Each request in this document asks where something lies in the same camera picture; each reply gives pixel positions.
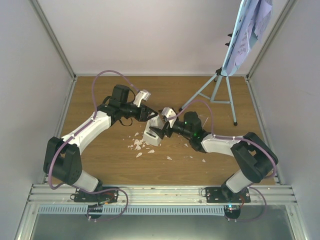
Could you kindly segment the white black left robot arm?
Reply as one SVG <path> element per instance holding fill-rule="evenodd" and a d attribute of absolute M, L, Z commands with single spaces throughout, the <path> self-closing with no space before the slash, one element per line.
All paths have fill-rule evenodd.
<path fill-rule="evenodd" d="M 69 186 L 85 191 L 86 197 L 98 202 L 103 197 L 99 180 L 83 170 L 81 155 L 85 148 L 102 132 L 109 129 L 122 118 L 147 122 L 158 114 L 142 103 L 147 101 L 150 93 L 140 90 L 132 101 L 128 100 L 132 89 L 117 84 L 110 96 L 95 107 L 93 114 L 78 128 L 61 138 L 52 137 L 46 147 L 43 171 L 52 178 Z"/>

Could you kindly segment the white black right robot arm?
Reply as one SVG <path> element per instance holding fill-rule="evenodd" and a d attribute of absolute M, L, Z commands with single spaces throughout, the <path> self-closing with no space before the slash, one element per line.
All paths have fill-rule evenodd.
<path fill-rule="evenodd" d="M 178 134 L 188 140 L 191 147 L 201 153 L 218 153 L 234 157 L 239 170 L 220 187 L 221 196 L 228 203 L 234 202 L 240 192 L 253 183 L 260 183 L 269 173 L 275 173 L 279 162 L 271 149 L 253 132 L 244 136 L 222 136 L 204 130 L 201 119 L 194 111 L 179 120 L 175 111 L 166 107 L 164 117 L 147 122 L 146 130 L 157 141 Z"/>

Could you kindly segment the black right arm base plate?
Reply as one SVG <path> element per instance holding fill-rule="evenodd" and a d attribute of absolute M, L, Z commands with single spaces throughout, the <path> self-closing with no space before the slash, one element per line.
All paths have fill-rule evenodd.
<path fill-rule="evenodd" d="M 244 188 L 238 193 L 234 193 L 227 187 L 221 186 L 207 186 L 203 190 L 204 192 L 200 194 L 206 198 L 207 203 L 241 204 L 251 202 L 250 193 L 247 188 Z"/>

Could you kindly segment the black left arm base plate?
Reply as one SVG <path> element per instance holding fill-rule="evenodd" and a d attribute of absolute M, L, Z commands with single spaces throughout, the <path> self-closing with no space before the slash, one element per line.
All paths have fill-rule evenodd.
<path fill-rule="evenodd" d="M 103 186 L 97 191 L 102 193 L 86 193 L 81 190 L 76 190 L 70 195 L 70 199 L 76 203 L 93 203 L 93 204 L 111 204 L 118 201 L 119 188 Z"/>

